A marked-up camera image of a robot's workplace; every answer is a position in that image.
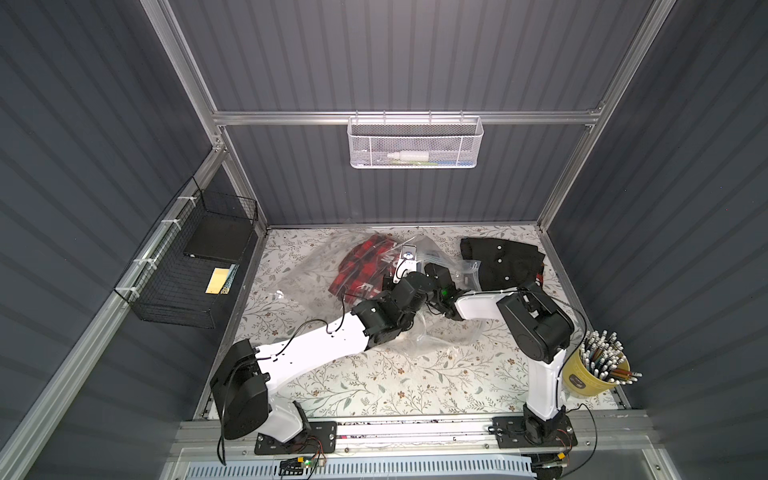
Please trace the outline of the black shirt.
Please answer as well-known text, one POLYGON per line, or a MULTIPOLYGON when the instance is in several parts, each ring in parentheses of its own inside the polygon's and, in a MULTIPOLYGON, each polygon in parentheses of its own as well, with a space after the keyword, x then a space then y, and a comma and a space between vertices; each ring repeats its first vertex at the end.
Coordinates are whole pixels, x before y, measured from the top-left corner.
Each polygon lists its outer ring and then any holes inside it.
POLYGON ((480 262, 478 280, 483 291, 543 285, 545 255, 535 245, 468 237, 460 240, 460 252, 464 260, 480 262))

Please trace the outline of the clear plastic vacuum bag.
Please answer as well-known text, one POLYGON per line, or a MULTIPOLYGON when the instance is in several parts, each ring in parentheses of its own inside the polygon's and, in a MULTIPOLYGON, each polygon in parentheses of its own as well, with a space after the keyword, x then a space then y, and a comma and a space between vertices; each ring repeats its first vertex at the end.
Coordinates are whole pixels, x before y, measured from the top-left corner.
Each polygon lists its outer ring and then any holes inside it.
MULTIPOLYGON (((309 256, 297 266, 289 269, 275 285, 275 298, 298 307, 306 316, 296 324, 291 336, 296 332, 305 333, 316 329, 317 324, 307 323, 311 319, 335 321, 364 301, 358 300, 353 305, 347 305, 332 296, 328 288, 336 277, 338 265, 345 255, 354 246, 374 234, 391 237, 396 242, 399 252, 404 244, 415 245, 419 273, 424 274, 424 266, 427 263, 435 263, 450 270, 454 283, 459 289, 480 290, 478 280, 480 262, 452 256, 424 234, 397 237, 370 230, 335 233, 326 242, 313 249, 309 256)), ((386 277, 381 293, 392 289, 395 284, 393 277, 386 277)), ((373 349, 391 348, 403 355, 421 355, 433 350, 468 345, 479 338, 482 329, 479 320, 453 320, 440 313, 433 314, 425 303, 416 313, 410 330, 405 330, 396 339, 373 349)))

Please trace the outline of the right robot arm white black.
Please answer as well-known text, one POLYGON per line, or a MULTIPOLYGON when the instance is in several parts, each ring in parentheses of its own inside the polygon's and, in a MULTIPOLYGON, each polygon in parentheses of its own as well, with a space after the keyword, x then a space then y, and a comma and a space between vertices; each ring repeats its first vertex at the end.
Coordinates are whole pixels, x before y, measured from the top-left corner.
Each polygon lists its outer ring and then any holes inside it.
POLYGON ((575 331, 573 320, 535 282, 506 290, 469 291, 458 289, 443 266, 428 263, 424 273, 437 284, 431 306, 446 317, 506 324, 528 358, 525 434, 534 444, 553 437, 566 417, 562 370, 575 331))

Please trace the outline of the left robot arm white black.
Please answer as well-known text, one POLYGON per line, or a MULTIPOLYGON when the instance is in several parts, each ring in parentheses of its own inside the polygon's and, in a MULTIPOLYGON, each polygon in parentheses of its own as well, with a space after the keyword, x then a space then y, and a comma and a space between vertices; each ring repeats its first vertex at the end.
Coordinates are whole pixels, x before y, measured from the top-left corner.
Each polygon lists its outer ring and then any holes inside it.
POLYGON ((339 319, 311 319, 314 330, 256 347, 234 343, 210 380, 220 421, 220 438, 251 433, 281 444, 302 442, 309 422, 296 401, 278 398, 296 378, 337 359, 357 355, 396 339, 438 290, 435 280, 410 272, 388 291, 358 303, 339 319))

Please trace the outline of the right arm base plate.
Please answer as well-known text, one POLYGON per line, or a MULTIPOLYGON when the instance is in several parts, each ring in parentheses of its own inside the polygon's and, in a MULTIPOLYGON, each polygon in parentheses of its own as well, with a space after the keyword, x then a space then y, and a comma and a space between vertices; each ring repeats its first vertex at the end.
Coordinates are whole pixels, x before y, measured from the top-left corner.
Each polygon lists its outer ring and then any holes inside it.
POLYGON ((570 450, 579 444, 570 419, 557 415, 540 421, 535 416, 497 416, 487 431, 500 449, 548 448, 570 450))

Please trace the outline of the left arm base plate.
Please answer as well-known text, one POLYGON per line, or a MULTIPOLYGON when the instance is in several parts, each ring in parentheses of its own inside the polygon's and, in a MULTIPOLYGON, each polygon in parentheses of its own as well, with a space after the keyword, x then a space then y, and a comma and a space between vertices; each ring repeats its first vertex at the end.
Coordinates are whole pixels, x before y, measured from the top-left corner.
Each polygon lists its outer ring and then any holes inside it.
POLYGON ((254 447, 257 456, 266 455, 308 455, 334 453, 338 423, 336 421, 309 421, 297 436, 286 442, 279 442, 268 435, 259 434, 254 447))

